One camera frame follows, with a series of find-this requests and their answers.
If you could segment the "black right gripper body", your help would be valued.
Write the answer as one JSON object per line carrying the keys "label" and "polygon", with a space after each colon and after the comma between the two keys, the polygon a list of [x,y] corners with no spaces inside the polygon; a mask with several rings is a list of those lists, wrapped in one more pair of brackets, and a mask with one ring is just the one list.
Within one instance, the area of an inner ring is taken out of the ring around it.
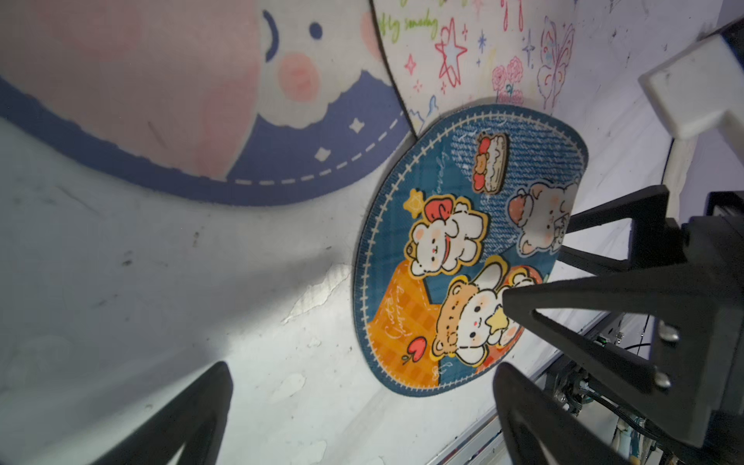
{"label": "black right gripper body", "polygon": [[743,215],[728,193],[707,213],[668,220],[667,191],[639,191],[630,208],[631,306],[655,320],[648,362],[633,372],[633,403],[691,447],[743,417]]}

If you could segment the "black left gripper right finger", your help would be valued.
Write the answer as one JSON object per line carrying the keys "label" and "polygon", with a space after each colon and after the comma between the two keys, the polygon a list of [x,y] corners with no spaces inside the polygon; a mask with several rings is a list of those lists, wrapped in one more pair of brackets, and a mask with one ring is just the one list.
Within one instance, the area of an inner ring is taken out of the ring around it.
{"label": "black left gripper right finger", "polygon": [[616,463],[615,451],[511,364],[496,368],[493,393],[513,463]]}

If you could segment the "blue bears large coaster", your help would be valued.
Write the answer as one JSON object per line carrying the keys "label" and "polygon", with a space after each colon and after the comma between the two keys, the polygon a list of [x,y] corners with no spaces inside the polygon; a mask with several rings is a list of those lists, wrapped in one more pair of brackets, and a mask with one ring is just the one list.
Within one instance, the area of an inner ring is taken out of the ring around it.
{"label": "blue bears large coaster", "polygon": [[543,112],[480,105],[440,119],[386,176],[356,248],[356,334],[374,376],[412,397],[484,375],[523,327],[508,290],[544,283],[589,162]]}

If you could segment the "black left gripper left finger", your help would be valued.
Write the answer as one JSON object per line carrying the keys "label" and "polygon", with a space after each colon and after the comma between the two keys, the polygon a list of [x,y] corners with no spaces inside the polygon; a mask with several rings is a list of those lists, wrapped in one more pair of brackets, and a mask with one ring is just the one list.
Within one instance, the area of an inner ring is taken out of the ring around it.
{"label": "black left gripper left finger", "polygon": [[221,449],[234,382],[217,362],[97,464],[214,464]]}

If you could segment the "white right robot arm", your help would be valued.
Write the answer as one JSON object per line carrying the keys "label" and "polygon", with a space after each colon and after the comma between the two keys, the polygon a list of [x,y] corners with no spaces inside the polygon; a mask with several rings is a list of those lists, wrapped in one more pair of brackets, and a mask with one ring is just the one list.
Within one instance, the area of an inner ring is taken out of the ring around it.
{"label": "white right robot arm", "polygon": [[[639,83],[670,135],[716,128],[743,164],[743,17]],[[681,228],[666,217],[668,197],[666,186],[650,186],[575,215],[569,233],[631,220],[628,259],[569,248],[559,260],[594,277],[509,290],[506,310],[665,439],[702,450],[712,419],[743,428],[743,191],[711,193],[705,215]],[[602,348],[538,312],[559,307],[653,316],[650,360]]]}

